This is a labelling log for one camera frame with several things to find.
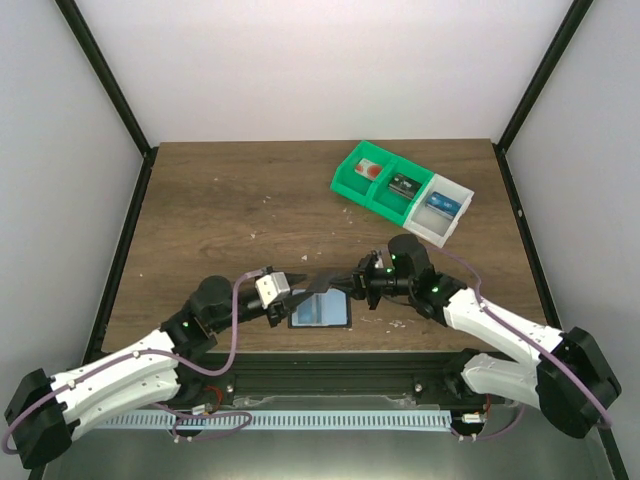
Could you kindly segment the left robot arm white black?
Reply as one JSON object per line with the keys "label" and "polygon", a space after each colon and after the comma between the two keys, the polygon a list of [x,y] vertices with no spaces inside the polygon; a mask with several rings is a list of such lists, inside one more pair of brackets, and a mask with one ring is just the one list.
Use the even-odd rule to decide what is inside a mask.
{"label": "left robot arm white black", "polygon": [[190,373],[216,378],[237,355],[238,327],[266,317],[272,326],[310,293],[293,293],[303,274],[265,267],[236,281],[209,276],[181,309],[133,344],[92,363],[20,381],[5,411],[1,449],[31,470],[58,458],[102,422],[140,407],[187,395]]}

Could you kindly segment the blue vip card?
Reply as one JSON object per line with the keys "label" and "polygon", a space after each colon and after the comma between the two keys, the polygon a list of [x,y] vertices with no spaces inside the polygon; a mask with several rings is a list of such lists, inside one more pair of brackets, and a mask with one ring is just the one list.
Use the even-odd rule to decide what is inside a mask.
{"label": "blue vip card", "polygon": [[299,306],[292,320],[295,326],[319,326],[323,320],[324,296],[316,294]]}

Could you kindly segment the black card holder wallet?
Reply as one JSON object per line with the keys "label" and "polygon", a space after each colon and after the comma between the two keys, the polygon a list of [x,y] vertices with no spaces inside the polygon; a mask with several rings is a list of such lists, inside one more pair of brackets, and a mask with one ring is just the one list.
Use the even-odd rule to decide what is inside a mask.
{"label": "black card holder wallet", "polygon": [[333,288],[324,293],[315,293],[302,302],[288,318],[288,327],[291,329],[351,326],[350,298],[344,292]]}

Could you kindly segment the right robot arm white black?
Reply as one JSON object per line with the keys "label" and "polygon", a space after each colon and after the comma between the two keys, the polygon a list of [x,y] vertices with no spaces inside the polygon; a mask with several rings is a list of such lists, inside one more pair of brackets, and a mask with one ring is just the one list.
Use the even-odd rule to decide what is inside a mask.
{"label": "right robot arm white black", "polygon": [[437,270],[413,234],[393,237],[387,250],[390,265],[383,264],[381,252],[371,251],[351,272],[330,275],[328,283],[370,309],[383,297],[404,297],[422,317],[505,354],[500,360],[469,353],[457,374],[457,392],[531,406],[573,438],[611,427],[608,409],[619,398],[621,385],[589,332],[538,324],[494,304],[478,285]]}

